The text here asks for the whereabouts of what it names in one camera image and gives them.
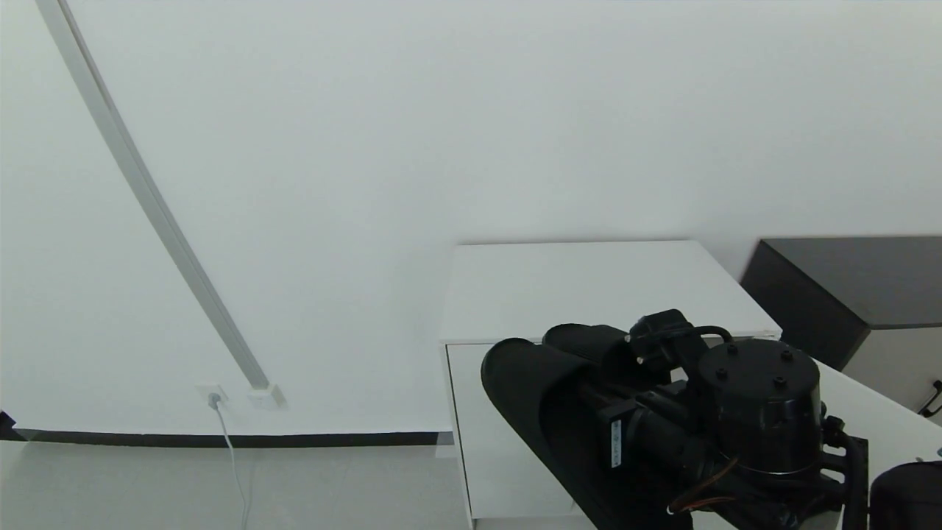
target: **label sticker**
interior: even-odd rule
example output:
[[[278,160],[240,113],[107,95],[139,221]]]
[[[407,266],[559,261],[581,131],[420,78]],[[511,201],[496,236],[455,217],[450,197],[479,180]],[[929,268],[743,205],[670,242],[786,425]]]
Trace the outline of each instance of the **label sticker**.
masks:
[[[611,424],[611,467],[622,465],[622,421]]]

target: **black handle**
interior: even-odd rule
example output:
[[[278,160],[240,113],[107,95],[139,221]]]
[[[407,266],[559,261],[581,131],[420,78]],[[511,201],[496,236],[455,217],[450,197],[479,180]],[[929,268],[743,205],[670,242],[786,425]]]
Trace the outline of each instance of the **black handle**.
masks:
[[[942,410],[942,405],[938,406],[935,410],[929,410],[929,405],[931,405],[933,401],[935,401],[935,399],[938,398],[940,394],[942,394],[942,381],[936,379],[933,382],[933,388],[935,389],[933,397],[929,398],[929,401],[927,401],[926,404],[922,406],[922,408],[916,411],[918,415],[924,418],[931,418],[932,416],[938,414],[940,410]]]

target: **wall outlet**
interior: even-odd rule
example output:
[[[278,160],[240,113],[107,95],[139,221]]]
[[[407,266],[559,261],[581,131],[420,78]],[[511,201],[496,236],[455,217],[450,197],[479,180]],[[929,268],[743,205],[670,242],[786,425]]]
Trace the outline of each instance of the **wall outlet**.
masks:
[[[203,404],[209,406],[209,394],[219,394],[219,397],[222,398],[219,402],[225,403],[229,401],[229,398],[226,396],[226,393],[222,391],[222,387],[215,383],[206,383],[203,385],[197,385],[196,391],[200,393],[203,397]]]
[[[255,389],[249,392],[249,401],[255,408],[278,410],[284,408],[284,395],[278,385],[268,385],[267,389]]]

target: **black motor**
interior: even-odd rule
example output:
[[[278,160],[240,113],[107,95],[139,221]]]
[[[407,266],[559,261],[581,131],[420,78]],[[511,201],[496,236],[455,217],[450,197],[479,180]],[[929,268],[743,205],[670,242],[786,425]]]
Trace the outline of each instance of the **black motor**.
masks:
[[[687,381],[671,382],[677,368]],[[782,342],[734,342],[674,309],[628,333],[564,324],[543,345],[502,341],[481,378],[602,530],[691,528],[704,509],[740,529],[794,530],[843,506],[845,529],[866,527],[866,441],[825,416],[817,364]]]

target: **white floor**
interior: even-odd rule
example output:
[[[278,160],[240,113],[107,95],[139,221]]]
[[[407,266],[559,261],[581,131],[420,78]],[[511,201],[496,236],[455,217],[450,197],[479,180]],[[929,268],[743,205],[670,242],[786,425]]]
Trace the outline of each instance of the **white floor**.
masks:
[[[454,457],[435,447],[236,450],[250,530],[466,530]],[[0,442],[0,528],[237,530],[221,449]],[[581,518],[480,530],[589,530]]]

